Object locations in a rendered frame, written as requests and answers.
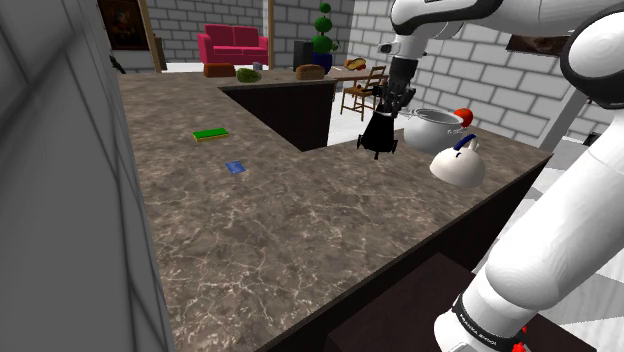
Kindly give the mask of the brown framed wall picture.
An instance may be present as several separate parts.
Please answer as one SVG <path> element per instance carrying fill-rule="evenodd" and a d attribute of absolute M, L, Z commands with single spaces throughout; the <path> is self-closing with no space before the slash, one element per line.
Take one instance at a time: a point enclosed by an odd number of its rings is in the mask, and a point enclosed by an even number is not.
<path fill-rule="evenodd" d="M 506 50 L 508 52 L 557 57 L 561 54 L 568 39 L 568 36 L 529 37 L 512 35 Z"/>

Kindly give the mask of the dark brown bread loaf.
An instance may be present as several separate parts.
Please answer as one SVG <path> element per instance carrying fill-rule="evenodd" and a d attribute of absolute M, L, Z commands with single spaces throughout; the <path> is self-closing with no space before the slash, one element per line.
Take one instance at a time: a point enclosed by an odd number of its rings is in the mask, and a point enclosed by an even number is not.
<path fill-rule="evenodd" d="M 203 74 L 206 78 L 235 77 L 236 69 L 231 63 L 206 63 Z"/>

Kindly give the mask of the topiary plant in blue pot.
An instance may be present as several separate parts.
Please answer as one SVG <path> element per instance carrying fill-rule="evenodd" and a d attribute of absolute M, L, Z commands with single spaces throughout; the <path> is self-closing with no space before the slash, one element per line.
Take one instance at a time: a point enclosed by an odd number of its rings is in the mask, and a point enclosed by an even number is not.
<path fill-rule="evenodd" d="M 321 66 L 324 72 L 328 73 L 333 66 L 331 52 L 337 50 L 340 47 L 340 43 L 327 36 L 327 33 L 333 28 L 331 19 L 327 17 L 331 12 L 331 5 L 327 2 L 322 2 L 319 6 L 319 11 L 322 15 L 314 21 L 314 28 L 318 34 L 311 39 L 313 44 L 312 60 L 315 65 Z"/>

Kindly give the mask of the wooden chair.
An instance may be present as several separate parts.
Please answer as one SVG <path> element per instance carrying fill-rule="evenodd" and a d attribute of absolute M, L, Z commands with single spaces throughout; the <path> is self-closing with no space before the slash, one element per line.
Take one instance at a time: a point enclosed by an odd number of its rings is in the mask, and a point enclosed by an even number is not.
<path fill-rule="evenodd" d="M 358 85 L 354 83 L 352 87 L 343 89 L 343 96 L 341 100 L 340 113 L 343 113 L 345 109 L 358 112 L 361 116 L 361 121 L 364 121 L 364 112 L 366 109 L 375 109 L 377 98 L 373 98 L 373 105 L 366 104 L 366 98 L 373 95 L 372 89 L 379 87 L 384 82 L 384 73 L 386 71 L 385 66 L 373 67 L 369 74 L 363 79 L 364 85 Z M 345 98 L 351 95 L 353 97 L 353 104 L 347 105 Z"/>

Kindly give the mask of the dark framed portrait picture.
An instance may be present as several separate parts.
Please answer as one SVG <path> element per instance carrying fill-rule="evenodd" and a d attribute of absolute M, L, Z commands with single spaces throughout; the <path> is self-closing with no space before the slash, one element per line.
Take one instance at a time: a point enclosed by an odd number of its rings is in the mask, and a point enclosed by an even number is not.
<path fill-rule="evenodd" d="M 148 50 L 138 0 L 98 0 L 113 50 Z"/>

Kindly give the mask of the black flared bottle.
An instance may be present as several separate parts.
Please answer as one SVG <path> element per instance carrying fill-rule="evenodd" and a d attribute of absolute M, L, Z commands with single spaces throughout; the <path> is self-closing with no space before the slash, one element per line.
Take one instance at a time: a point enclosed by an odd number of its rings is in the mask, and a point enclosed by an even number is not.
<path fill-rule="evenodd" d="M 375 160 L 380 153 L 394 154 L 398 144 L 394 138 L 394 120 L 390 114 L 374 111 L 364 133 L 358 136 L 357 147 L 373 151 Z"/>

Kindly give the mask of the pink sofa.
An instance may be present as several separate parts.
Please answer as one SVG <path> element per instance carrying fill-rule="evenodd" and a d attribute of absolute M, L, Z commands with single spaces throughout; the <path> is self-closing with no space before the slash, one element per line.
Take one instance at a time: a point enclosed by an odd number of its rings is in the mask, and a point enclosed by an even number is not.
<path fill-rule="evenodd" d="M 197 35 L 200 60 L 208 63 L 269 64 L 268 38 L 251 26 L 205 24 Z"/>

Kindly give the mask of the light brown bread loaf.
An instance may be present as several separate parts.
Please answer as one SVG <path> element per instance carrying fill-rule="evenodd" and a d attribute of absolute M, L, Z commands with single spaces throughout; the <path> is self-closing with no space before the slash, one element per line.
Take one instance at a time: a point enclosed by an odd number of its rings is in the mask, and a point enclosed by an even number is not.
<path fill-rule="evenodd" d="M 325 69 L 316 64 L 303 64 L 295 69 L 297 80 L 322 80 Z"/>

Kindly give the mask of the black upright box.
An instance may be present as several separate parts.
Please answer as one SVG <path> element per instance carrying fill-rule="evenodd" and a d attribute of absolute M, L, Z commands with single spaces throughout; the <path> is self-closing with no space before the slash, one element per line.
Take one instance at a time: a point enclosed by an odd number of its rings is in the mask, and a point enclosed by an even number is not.
<path fill-rule="evenodd" d="M 293 70 L 299 66 L 313 63 L 314 44 L 312 42 L 295 41 L 293 45 Z"/>

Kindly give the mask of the wooden dining table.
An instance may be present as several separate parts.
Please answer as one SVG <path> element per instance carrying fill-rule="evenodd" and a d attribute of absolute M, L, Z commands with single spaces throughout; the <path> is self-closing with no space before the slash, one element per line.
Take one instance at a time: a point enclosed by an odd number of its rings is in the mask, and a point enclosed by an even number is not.
<path fill-rule="evenodd" d="M 339 84 L 342 84 L 344 89 L 351 87 L 369 89 L 375 85 L 383 85 L 389 75 L 384 67 L 371 72 L 370 67 L 364 66 L 355 70 L 349 70 L 346 66 L 332 66 L 327 77 L 336 80 L 335 89 Z"/>

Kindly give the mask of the silver cooking pot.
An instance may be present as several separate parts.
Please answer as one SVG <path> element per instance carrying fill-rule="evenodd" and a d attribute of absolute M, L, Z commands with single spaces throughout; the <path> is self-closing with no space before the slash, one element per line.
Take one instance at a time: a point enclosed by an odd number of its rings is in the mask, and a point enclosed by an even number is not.
<path fill-rule="evenodd" d="M 404 141 L 413 149 L 436 155 L 453 147 L 466 128 L 464 119 L 452 112 L 430 108 L 414 110 L 404 128 Z"/>

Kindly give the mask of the dark robot stand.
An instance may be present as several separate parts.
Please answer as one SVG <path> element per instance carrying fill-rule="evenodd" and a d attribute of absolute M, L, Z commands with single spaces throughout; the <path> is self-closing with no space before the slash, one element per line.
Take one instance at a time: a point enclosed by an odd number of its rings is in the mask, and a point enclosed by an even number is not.
<path fill-rule="evenodd" d="M 436 254 L 330 332 L 323 352 L 441 352 L 435 319 L 473 278 Z"/>

